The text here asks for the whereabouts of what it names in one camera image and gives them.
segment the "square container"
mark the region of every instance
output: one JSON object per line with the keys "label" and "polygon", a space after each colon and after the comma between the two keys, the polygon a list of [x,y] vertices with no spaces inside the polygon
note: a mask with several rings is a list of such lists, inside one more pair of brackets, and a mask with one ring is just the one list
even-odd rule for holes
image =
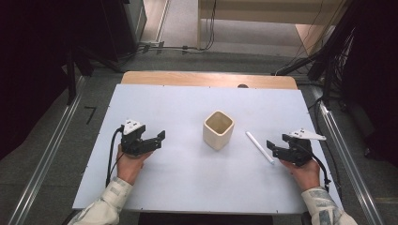
{"label": "square container", "polygon": [[222,149],[231,139],[234,120],[224,112],[216,111],[203,124],[203,139],[215,150]]}

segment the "person's left hand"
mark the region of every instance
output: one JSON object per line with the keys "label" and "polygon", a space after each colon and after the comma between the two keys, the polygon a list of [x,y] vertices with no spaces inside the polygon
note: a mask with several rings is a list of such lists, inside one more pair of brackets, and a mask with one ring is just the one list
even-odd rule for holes
{"label": "person's left hand", "polygon": [[152,154],[153,152],[148,152],[142,154],[139,157],[132,157],[129,154],[124,154],[122,152],[122,146],[118,146],[117,158],[120,160],[117,162],[117,177],[128,182],[131,185],[134,185],[135,179],[137,179],[138,174],[144,166],[144,161]]}

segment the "sleeve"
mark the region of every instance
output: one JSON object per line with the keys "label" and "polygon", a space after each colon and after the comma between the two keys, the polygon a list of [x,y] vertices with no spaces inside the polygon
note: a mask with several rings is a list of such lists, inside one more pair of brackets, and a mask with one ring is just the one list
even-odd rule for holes
{"label": "sleeve", "polygon": [[99,199],[77,214],[69,225],[117,224],[131,190],[132,185],[114,177]]}
{"label": "sleeve", "polygon": [[356,225],[357,222],[340,209],[327,191],[315,187],[301,193],[313,225]]}

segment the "hand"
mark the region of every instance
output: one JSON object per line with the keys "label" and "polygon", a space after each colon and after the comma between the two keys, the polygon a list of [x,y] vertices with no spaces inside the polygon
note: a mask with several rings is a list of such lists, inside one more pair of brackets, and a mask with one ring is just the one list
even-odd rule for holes
{"label": "hand", "polygon": [[152,153],[153,152],[142,154],[138,158],[132,157],[129,154],[123,155],[122,146],[119,145],[117,151],[117,158],[120,158],[120,160],[117,162],[117,177],[128,182],[131,185],[134,185],[135,179],[137,179],[138,174],[140,173],[141,169],[144,167],[144,161]]}
{"label": "hand", "polygon": [[280,160],[280,162],[289,169],[302,191],[320,186],[319,165],[313,159],[301,167],[295,166],[288,161]]}

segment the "white marker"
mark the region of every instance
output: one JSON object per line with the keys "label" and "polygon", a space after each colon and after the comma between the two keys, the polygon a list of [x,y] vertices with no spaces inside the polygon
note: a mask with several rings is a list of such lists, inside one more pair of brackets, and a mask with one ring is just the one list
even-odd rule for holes
{"label": "white marker", "polygon": [[252,142],[255,144],[255,146],[260,150],[260,152],[268,159],[268,161],[273,165],[275,164],[275,161],[272,157],[267,154],[266,150],[260,145],[260,143],[257,142],[257,140],[253,137],[253,135],[249,132],[246,131],[246,135],[252,140]]}

